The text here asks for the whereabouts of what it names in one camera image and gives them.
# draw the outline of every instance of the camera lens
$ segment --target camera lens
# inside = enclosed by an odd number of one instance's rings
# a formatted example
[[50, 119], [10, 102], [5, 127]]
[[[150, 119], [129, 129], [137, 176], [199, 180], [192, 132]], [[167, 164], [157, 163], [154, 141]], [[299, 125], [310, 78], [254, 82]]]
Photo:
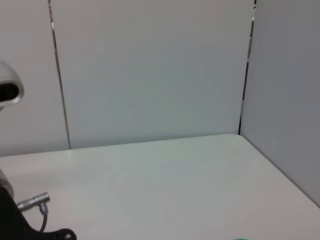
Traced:
[[17, 97], [19, 88], [13, 83], [0, 84], [0, 102], [10, 101]]

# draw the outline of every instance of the white table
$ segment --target white table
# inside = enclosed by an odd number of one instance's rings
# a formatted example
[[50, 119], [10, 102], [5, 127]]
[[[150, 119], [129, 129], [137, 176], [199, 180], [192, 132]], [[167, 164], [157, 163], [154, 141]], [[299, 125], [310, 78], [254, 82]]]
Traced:
[[[0, 158], [15, 201], [49, 192], [46, 231], [79, 240], [316, 240], [320, 209], [226, 134]], [[24, 213], [35, 229], [37, 208]]]

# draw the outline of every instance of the tabletop surface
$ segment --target tabletop surface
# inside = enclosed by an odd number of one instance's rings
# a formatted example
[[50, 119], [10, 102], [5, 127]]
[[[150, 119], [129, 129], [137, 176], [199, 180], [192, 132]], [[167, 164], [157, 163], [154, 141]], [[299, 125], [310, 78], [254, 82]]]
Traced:
[[[320, 209], [233, 134], [0, 158], [16, 202], [79, 240], [314, 240]], [[37, 208], [24, 213], [39, 230]]]

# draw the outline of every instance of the black metal bracket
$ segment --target black metal bracket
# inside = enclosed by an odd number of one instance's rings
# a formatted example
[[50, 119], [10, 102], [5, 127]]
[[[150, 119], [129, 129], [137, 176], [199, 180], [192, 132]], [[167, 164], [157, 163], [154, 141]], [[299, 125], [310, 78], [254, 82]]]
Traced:
[[39, 232], [28, 224], [9, 195], [7, 189], [0, 187], [0, 239], [1, 240], [77, 240], [70, 229], [53, 232]]

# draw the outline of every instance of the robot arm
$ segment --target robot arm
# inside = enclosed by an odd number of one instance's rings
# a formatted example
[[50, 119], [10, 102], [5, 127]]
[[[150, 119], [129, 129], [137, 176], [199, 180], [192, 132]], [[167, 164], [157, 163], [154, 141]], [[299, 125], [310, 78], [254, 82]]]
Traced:
[[18, 205], [14, 202], [14, 189], [0, 169], [0, 239], [1, 240], [77, 240], [70, 229], [54, 232], [34, 230], [28, 224], [22, 211], [39, 206], [43, 215], [48, 214], [46, 203], [50, 200], [48, 193], [26, 199]]

